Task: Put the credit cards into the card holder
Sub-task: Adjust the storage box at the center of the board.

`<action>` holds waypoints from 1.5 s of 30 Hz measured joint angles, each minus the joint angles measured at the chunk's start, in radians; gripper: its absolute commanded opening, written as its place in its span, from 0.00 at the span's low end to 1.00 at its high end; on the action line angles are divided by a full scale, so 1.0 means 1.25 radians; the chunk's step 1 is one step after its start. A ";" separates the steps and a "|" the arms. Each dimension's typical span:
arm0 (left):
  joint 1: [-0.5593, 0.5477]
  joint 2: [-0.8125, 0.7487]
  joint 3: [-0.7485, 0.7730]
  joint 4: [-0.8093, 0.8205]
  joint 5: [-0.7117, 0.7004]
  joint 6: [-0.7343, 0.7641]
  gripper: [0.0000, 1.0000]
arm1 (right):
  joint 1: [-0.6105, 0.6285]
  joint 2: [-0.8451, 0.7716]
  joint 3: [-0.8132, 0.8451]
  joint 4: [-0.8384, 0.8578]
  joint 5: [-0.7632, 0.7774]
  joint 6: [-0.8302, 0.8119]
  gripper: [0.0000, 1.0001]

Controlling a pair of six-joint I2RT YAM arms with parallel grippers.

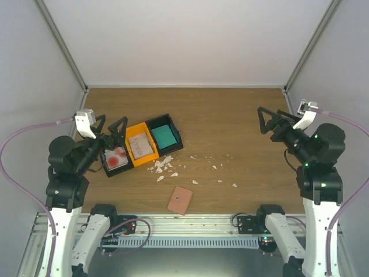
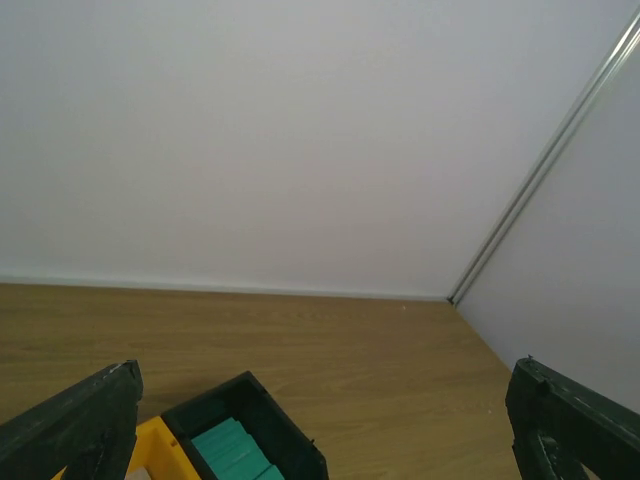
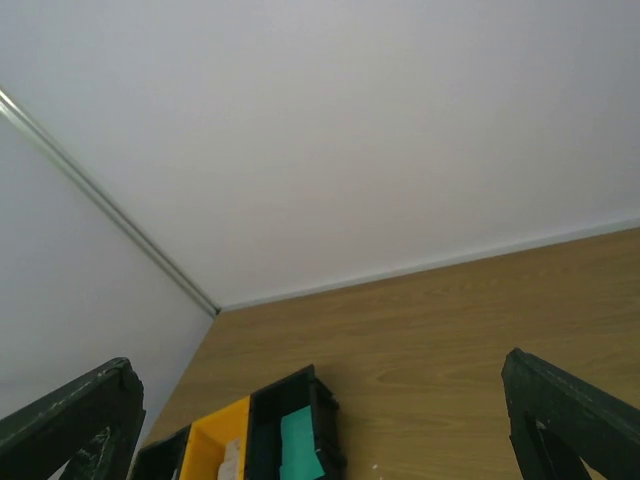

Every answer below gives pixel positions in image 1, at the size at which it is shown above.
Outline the black bin with red cards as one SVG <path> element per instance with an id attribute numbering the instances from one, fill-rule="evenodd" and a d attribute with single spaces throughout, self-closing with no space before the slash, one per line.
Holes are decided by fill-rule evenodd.
<path id="1" fill-rule="evenodd" d="M 100 154 L 101 163 L 108 178 L 134 168 L 132 159 L 125 147 L 104 150 Z"/>

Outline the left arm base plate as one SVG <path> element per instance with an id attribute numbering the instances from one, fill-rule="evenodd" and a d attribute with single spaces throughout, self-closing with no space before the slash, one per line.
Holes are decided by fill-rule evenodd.
<path id="1" fill-rule="evenodd" d="M 135 234 L 136 221 L 133 221 L 133 219 L 137 219 L 137 216 L 135 216 L 135 215 L 118 215 L 117 222 L 116 222 L 117 224 L 123 223 L 123 222 L 128 221 L 128 220 L 131 220 L 131 222 L 126 223 L 125 225 L 121 225 L 119 228 L 117 228 L 114 231 L 114 235 L 124 236 L 124 235 Z"/>

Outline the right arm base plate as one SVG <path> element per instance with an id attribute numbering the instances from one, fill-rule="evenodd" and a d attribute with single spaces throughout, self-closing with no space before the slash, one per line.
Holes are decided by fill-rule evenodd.
<path id="1" fill-rule="evenodd" d="M 254 235 L 262 233 L 255 215 L 239 215 L 236 217 L 239 234 Z"/>

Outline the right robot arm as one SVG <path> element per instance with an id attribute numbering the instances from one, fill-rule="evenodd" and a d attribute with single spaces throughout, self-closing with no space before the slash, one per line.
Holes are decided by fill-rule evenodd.
<path id="1" fill-rule="evenodd" d="M 272 132 L 273 142 L 283 143 L 299 162 L 296 182 L 303 200 L 306 244 L 301 246 L 279 205 L 261 205 L 256 229 L 270 233 L 284 259 L 284 276 L 340 276 L 337 255 L 337 222 L 334 216 L 343 202 L 343 181 L 335 165 L 345 150 L 345 133 L 323 123 L 312 136 L 305 129 L 316 113 L 303 111 L 302 118 L 281 110 L 257 110 L 262 134 Z"/>

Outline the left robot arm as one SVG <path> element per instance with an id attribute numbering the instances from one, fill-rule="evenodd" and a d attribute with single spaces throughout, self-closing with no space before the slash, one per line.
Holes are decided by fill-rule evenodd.
<path id="1" fill-rule="evenodd" d="M 52 262 L 44 262 L 40 270 L 46 276 L 87 276 L 101 239 L 119 226 L 116 207 L 97 204 L 91 210 L 82 237 L 74 243 L 89 185 L 85 173 L 105 150 L 114 150 L 125 142 L 128 119 L 122 117 L 111 124 L 109 135 L 102 133 L 105 120 L 105 115 L 93 119 L 78 115 L 76 122 L 83 123 L 92 133 L 78 142 L 69 136 L 59 136 L 49 145 L 46 207 L 52 218 L 48 221 L 44 256 L 52 258 Z"/>

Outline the yellow bin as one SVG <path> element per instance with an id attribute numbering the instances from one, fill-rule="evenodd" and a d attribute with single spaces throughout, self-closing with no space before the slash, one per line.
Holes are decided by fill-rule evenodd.
<path id="1" fill-rule="evenodd" d="M 134 167 L 141 166 L 159 158 L 155 141 L 146 123 L 128 127 L 126 129 L 126 148 Z"/>

